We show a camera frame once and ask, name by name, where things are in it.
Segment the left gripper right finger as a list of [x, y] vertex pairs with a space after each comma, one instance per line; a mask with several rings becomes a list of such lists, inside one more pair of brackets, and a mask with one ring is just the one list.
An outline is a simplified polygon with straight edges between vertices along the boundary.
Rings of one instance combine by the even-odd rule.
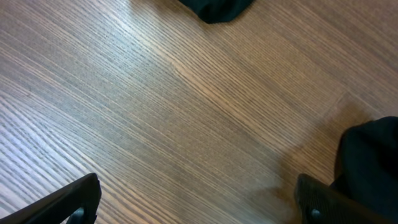
[[298, 176], [294, 196], [303, 224], [392, 223], [307, 174]]

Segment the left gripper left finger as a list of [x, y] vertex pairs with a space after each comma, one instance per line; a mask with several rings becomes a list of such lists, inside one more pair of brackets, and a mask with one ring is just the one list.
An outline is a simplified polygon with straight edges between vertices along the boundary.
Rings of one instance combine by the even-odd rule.
[[98, 176], [90, 173], [1, 219], [1, 224], [94, 224], [101, 200]]

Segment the black polo shirt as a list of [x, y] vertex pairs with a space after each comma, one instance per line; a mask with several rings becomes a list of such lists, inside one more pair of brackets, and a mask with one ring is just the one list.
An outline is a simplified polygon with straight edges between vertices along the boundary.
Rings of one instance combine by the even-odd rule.
[[331, 187], [397, 223], [397, 118], [348, 128], [340, 138]]

